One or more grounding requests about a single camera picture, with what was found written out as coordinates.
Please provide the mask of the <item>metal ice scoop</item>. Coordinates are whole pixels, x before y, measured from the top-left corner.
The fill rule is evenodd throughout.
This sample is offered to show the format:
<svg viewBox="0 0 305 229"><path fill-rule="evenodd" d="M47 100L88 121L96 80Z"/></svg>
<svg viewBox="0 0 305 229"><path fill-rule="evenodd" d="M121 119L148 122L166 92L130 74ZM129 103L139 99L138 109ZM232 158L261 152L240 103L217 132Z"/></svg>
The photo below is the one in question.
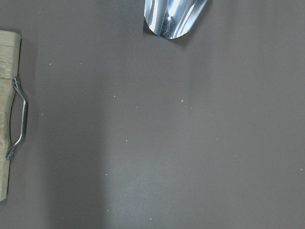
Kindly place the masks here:
<svg viewBox="0 0 305 229"><path fill-rule="evenodd" d="M146 0L144 18L155 35L172 40L190 31L208 0Z"/></svg>

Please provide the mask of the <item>wooden cutting board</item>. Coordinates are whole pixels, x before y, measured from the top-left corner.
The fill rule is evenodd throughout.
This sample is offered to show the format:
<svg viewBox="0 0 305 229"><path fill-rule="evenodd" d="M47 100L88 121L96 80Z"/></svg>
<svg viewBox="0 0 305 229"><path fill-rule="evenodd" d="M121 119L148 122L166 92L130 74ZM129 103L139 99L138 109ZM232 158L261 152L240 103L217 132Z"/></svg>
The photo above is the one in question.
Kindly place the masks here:
<svg viewBox="0 0 305 229"><path fill-rule="evenodd" d="M10 114L15 89L12 79L18 75L20 36L0 31L0 199L7 197L10 161L6 153L10 147Z"/></svg>

